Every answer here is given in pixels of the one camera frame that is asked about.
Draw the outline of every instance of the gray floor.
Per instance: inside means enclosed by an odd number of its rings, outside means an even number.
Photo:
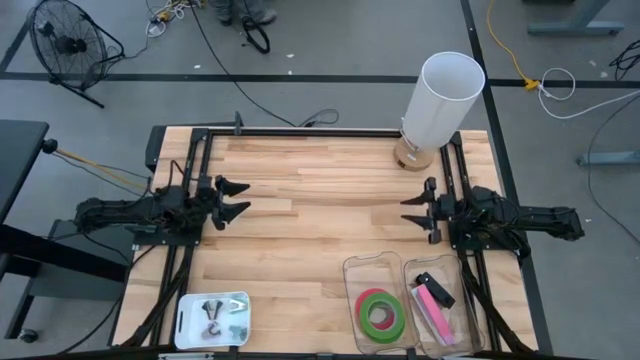
[[[150,0],[152,4],[162,3]],[[20,29],[30,1],[0,0],[0,49]],[[144,1],[77,0],[133,54],[145,43]],[[431,54],[444,50],[471,55],[458,1],[445,0],[276,0],[281,14],[267,31],[273,52],[264,56],[242,47],[233,28],[200,12],[203,25],[227,68],[242,74],[410,75]],[[489,76],[515,79],[507,54],[491,40],[485,27],[488,0],[473,0],[477,32]],[[640,6],[631,0],[611,2],[601,17],[626,21],[617,37],[549,39],[526,34],[526,22],[554,20],[571,13],[567,6],[533,6],[497,0],[494,29],[518,54],[528,76],[539,78],[549,67],[564,67],[579,80],[611,81],[606,65],[637,36]],[[11,72],[43,69],[26,39],[9,66]],[[152,39],[139,58],[122,62],[114,73],[220,74],[197,32],[192,15],[173,22],[165,35]],[[640,79],[640,69],[629,72]],[[245,83],[242,87],[272,111],[299,121],[323,108],[340,111],[341,127],[399,127],[412,85]],[[575,157],[586,151],[599,124],[617,106],[574,120],[547,116],[534,93],[496,88],[493,93],[522,203],[567,205],[578,209],[587,236],[566,243],[531,235],[534,262],[557,354],[590,358],[635,358],[640,333],[640,246],[601,213],[586,189],[586,172]],[[573,113],[629,90],[578,89],[566,103],[551,104],[558,113]],[[143,156],[150,128],[230,120],[242,113],[250,125],[278,125],[244,99],[229,83],[102,82],[89,90],[107,108],[100,110],[46,82],[0,81],[0,118],[41,120],[51,125],[49,137],[61,147],[92,160],[144,172]],[[619,114],[600,135],[596,150],[638,147],[638,105]],[[463,124],[489,129],[480,99]],[[602,203],[640,234],[637,167],[594,169],[594,190]],[[40,156],[10,213],[9,224],[46,234],[58,218],[73,216],[75,204],[91,196],[131,198],[56,158]],[[5,328],[25,279],[7,276],[0,284],[0,327]],[[0,357],[57,352],[86,334],[107,313],[110,302],[38,298],[27,326],[42,333],[31,345],[0,340]],[[110,322],[82,349],[104,347]]]

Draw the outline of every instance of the clear plastic container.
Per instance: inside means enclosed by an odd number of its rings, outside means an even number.
[[[207,311],[203,309],[206,302],[220,302],[215,320],[209,319]],[[241,308],[239,304],[245,304],[246,310],[238,310]],[[181,350],[242,346],[251,335],[251,302],[246,292],[184,295],[178,303],[177,316],[174,342]]]
[[[402,276],[402,259],[400,259],[398,254],[387,251],[374,255],[350,257],[345,260],[343,271],[349,299],[353,334],[356,345],[362,353],[387,353],[393,350],[413,348],[418,345],[418,335],[416,334],[415,325],[413,324],[408,293],[405,291]],[[380,289],[387,292],[397,299],[402,308],[402,312],[404,313],[404,330],[395,341],[379,343],[372,340],[362,331],[359,314],[356,311],[356,303],[363,293],[371,291],[371,289]],[[379,316],[379,314],[370,314],[370,319],[375,323],[377,321],[373,319],[373,316]],[[389,314],[383,314],[382,316],[383,318],[387,316],[387,318],[379,319],[378,321],[384,322],[385,319],[388,319]],[[391,319],[391,322],[393,323],[397,320],[398,319]]]
[[[463,286],[461,268],[460,260],[453,255],[415,259],[404,265],[407,293],[418,286],[416,277],[426,271],[455,299],[451,309],[440,306],[442,315],[447,320],[455,338],[453,345],[444,346],[436,340],[418,305],[411,298],[411,309],[422,349],[427,355],[434,358],[475,353],[480,351],[484,345],[484,339],[478,332],[478,324],[473,314],[469,294]]]

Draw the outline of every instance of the metal table leg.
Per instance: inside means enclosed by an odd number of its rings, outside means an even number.
[[[580,8],[573,19],[556,23],[532,23],[528,32],[531,35],[617,35],[624,24],[619,21],[593,21],[593,18],[609,2],[609,0],[581,0]]]
[[[640,151],[620,151],[610,153],[582,154],[578,158],[578,165],[630,165],[640,164]]]

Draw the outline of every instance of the wooden table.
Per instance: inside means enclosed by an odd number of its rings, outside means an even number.
[[[190,133],[190,127],[167,128],[154,187],[167,185],[170,160],[185,162]],[[462,139],[471,184],[500,189],[487,133],[462,131]],[[396,141],[214,138],[210,175],[250,183],[236,198],[252,205],[225,231],[206,222],[188,292],[249,294],[251,336],[240,351],[359,353],[346,299],[344,260],[381,251],[394,251],[403,261],[453,253],[446,232],[441,244],[429,245],[420,227],[400,218],[424,214],[424,208],[399,202],[420,194],[427,177],[434,176],[438,192],[443,191],[440,158],[418,173],[402,170],[393,161]],[[197,161],[194,168],[199,168]],[[176,172],[173,182],[180,181]],[[155,304],[166,251],[154,249],[131,271],[114,344],[128,338]],[[507,251],[486,251],[485,258],[495,306],[522,341],[536,348],[518,261]],[[161,343],[167,343],[171,328],[174,307],[168,309]],[[478,318],[486,339],[481,308]]]

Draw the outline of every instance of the white paper tube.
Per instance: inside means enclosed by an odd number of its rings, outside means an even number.
[[[484,88],[482,68],[457,52],[431,56],[422,65],[404,116],[404,136],[418,148],[438,148],[458,129]]]

